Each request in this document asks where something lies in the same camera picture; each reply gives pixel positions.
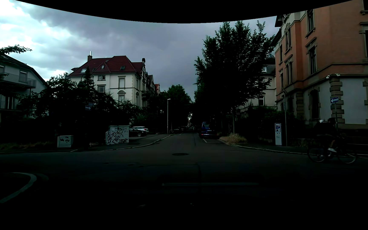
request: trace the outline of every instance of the building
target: building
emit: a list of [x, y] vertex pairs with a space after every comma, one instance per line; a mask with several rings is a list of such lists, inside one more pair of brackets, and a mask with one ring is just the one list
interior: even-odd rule
[[131, 62], [127, 56], [114, 56], [110, 58], [93, 58], [82, 66], [73, 68], [69, 78], [79, 82], [89, 67], [94, 83], [99, 92], [112, 93], [116, 101], [129, 100], [133, 104], [144, 107], [144, 93], [155, 94], [153, 76], [146, 72], [146, 60]]
[[271, 84], [263, 91], [263, 95], [255, 99], [249, 99], [245, 105], [240, 106], [240, 116], [242, 118], [248, 117], [248, 109], [254, 106], [267, 106], [276, 108], [276, 79], [275, 79], [275, 65], [265, 65], [262, 72], [264, 81], [271, 79]]
[[368, 130], [368, 0], [279, 15], [275, 27], [278, 109], [307, 127], [332, 117]]
[[[45, 80], [30, 66], [8, 55], [1, 56], [0, 73], [6, 73], [4, 84], [16, 87], [16, 93], [29, 95], [46, 89]], [[5, 117], [16, 111], [18, 99], [0, 95], [0, 123]]]

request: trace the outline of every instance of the bicycle wheel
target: bicycle wheel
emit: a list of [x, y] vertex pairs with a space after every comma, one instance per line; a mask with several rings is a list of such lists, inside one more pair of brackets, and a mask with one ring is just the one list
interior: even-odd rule
[[309, 147], [308, 149], [308, 157], [313, 162], [322, 162], [326, 159], [325, 150], [320, 147]]
[[355, 150], [345, 150], [345, 149], [337, 149], [337, 158], [345, 164], [351, 164], [354, 163], [357, 160], [357, 154]]

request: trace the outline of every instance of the utility box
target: utility box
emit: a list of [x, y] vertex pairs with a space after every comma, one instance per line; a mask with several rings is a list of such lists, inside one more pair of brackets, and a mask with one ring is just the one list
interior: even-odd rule
[[281, 123], [275, 123], [275, 145], [282, 145]]
[[106, 132], [106, 144], [129, 143], [128, 125], [111, 125]]
[[73, 135], [59, 136], [58, 148], [70, 148], [73, 145]]

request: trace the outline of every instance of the person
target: person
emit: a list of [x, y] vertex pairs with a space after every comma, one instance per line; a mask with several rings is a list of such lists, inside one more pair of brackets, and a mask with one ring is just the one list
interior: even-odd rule
[[329, 118], [327, 122], [320, 120], [320, 122], [316, 124], [315, 129], [318, 137], [323, 137], [330, 141], [328, 150], [336, 153], [336, 150], [333, 148], [333, 146], [335, 145], [336, 139], [338, 139], [340, 136], [335, 129], [335, 123], [335, 118]]

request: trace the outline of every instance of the one-way sign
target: one-way sign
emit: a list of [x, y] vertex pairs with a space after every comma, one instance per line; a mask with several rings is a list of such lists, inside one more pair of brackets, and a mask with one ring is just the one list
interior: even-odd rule
[[338, 97], [333, 97], [332, 99], [330, 99], [330, 103], [335, 103], [338, 102], [339, 98]]

